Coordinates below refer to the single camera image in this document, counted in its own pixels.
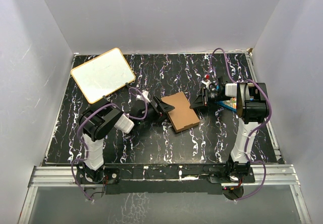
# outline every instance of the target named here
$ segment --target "purple cable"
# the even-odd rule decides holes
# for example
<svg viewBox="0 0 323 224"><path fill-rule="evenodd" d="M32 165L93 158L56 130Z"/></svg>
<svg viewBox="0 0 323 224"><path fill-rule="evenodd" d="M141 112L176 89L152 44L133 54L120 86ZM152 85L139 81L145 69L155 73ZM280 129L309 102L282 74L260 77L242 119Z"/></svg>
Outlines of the purple cable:
<svg viewBox="0 0 323 224"><path fill-rule="evenodd" d="M89 196L85 190L83 190L82 186L79 184L79 182L77 181L76 179L76 176L74 174L74 170L73 170L73 165L76 163L76 162L84 162L84 159L82 158L77 158L75 160L72 161L72 164L71 164L71 168L72 168L72 175L73 175L73 178L74 178L74 181L75 181L75 184L77 184L77 186L80 188L80 190L83 192L83 194L86 196L86 198L90 201L94 201L93 198L91 198L91 196Z"/></svg>
<svg viewBox="0 0 323 224"><path fill-rule="evenodd" d="M232 82L232 83L237 83L237 82L235 82L235 81L233 80L233 78L232 78L232 77L231 77L231 75L230 75L230 71L229 71L229 63L228 63L227 54L226 54L226 52L225 52L222 48L220 48L220 47L216 48L216 49L213 51L212 55L211 55L211 58L210 58L210 66L209 66L208 73L210 73L210 71L211 71L211 62L212 62L212 58L213 58L214 53L215 53L217 50L221 50L221 51L223 52L223 54L224 54L224 59L225 59L225 62L226 62L227 73L228 73L228 76L229 76L229 78L230 78L231 82ZM272 117L272 105L271 105L271 103L270 103L270 101L269 101L268 97L267 97L267 96L266 96L266 94L264 93L264 91L259 87L259 85L258 85L256 82L254 82L254 81L253 81L253 80L251 80L251 79L247 79L247 80L245 80L244 82L241 82L241 83L245 83L245 82L252 83L252 84L253 84L253 85L254 85L254 86L259 90L259 92L260 92L260 93L263 95L263 97L265 98L265 100L266 100L266 102L267 102L267 104L268 104L268 109L269 109L269 115L268 115L267 119L266 119L262 124L260 124L258 127L256 127L255 129L253 129L253 130L249 133L248 138L247 138L247 140L246 140L246 144L245 144L245 146L244 146L244 151L245 151L245 152L247 152L248 143L249 143L249 139L250 139L251 135L252 135L255 131L257 131L257 130L259 130L260 128L264 127L264 126L269 122L269 120L271 119L271 117ZM263 187L264 182L265 182L265 180L266 180L266 173L267 173L267 172L266 172L266 166L265 166L264 162L263 162L263 161L261 161L261 160L251 161L251 159L249 158L249 156L248 156L248 154L247 154L247 153L246 153L246 158L247 158L247 160L248 160L250 163L261 163L261 164L263 165L263 179L262 179L261 184L260 184L260 186L259 186L259 188L258 188L258 189L256 189L255 191L251 192L250 194L248 194L248 195L246 195L246 196L242 196L241 198L238 198L237 200L243 200L243 199L246 199L246 198L248 198L248 197L253 196L254 194L256 194L256 193L257 193L257 192L258 192L258 191Z"/></svg>
<svg viewBox="0 0 323 224"><path fill-rule="evenodd" d="M135 89L140 95L141 95L141 97L143 98L143 101L145 102L145 114L144 114L144 116L143 117L141 117L141 118L137 118L137 117L132 117L132 116L129 116L129 118L132 118L132 119L136 119L136 120L143 120L143 119L145 119L146 118L146 116L147 116L147 112L148 112L148 105L147 105L147 100L146 100L146 98L143 96L143 94L141 93L141 91L139 90L139 89L137 89L137 88L134 88L134 87L131 87L131 88L129 88L129 92L132 94L132 95L134 95L134 96L137 96L137 95L135 95L135 94L133 94L130 90L131 89ZM83 194L86 196L86 198L88 198L90 201L94 201L94 199L93 198L91 198L84 190L83 190L83 188L82 188L82 186L79 184L79 182L77 181L77 179L76 179L76 176L75 176L75 174L74 174L74 170L73 170L73 166L74 166L74 164L76 163L76 162L84 162L87 158L88 158L88 154L89 154L89 148L88 148L88 146L87 146L87 144L85 143L85 141L84 141L84 139L82 138L82 131L83 131L83 128L84 128L84 126L85 126L85 124L92 118L92 117L94 117L97 113L99 113L101 110L103 110L103 109L105 109L105 108L107 108L107 107L109 107L109 106L114 106L114 107L116 107L116 108L118 108L118 106L116 105L116 104L113 104L113 103L109 103L109 104L106 104L106 105L104 105L104 106L102 106L101 108L99 108L99 109L97 109L95 112L93 112L88 118L86 118L85 119L85 121L79 126L79 128L78 128L78 130L77 130L77 133L76 133L76 135L77 135L77 137L79 138L79 140L80 140L80 142L82 142L82 144L83 144L83 146L84 146L84 148L85 148L85 150L86 150L86 153L85 153L85 159L83 159L83 158L77 158L77 159L75 159L75 160L73 160L72 161L72 163L71 163L71 169L72 169L72 175L73 175L73 178L74 178L74 181L75 181L75 184L77 184L77 186L81 189L81 191L83 192Z"/></svg>
<svg viewBox="0 0 323 224"><path fill-rule="evenodd" d="M82 138L82 131L83 131L83 128L85 126L85 124L93 117L95 116L98 112L100 112L101 110L109 107L109 106L114 106L115 108L118 108L118 106L116 104L113 104L113 103L109 103L109 104L106 104L104 106L102 106L101 108L97 109L95 112L93 112L88 118L85 119L85 121L79 126L79 128L77 129L77 137L79 138L80 142L82 142L85 150L86 150L86 154L85 154L85 159L87 159L88 157L88 154L89 154L89 147L87 146L87 144L85 143L85 141L83 140Z"/></svg>
<svg viewBox="0 0 323 224"><path fill-rule="evenodd" d="M232 79L232 77L231 77L231 75L230 75L230 71L229 71L229 63L228 63L227 54L226 54L226 52L225 52L222 48L220 48L220 47L216 48L216 49L212 52L212 54L211 54L211 58L210 58L210 65L209 65L209 67L208 67L208 74L210 74L210 72L211 72L211 67L212 67L212 58L213 58L213 56L214 56L214 53L215 53L217 50L221 50L221 51L223 52L224 60L225 60L225 62L226 62L226 67L227 67L228 76L229 76L229 78L230 78L231 82L235 83L235 81Z"/></svg>

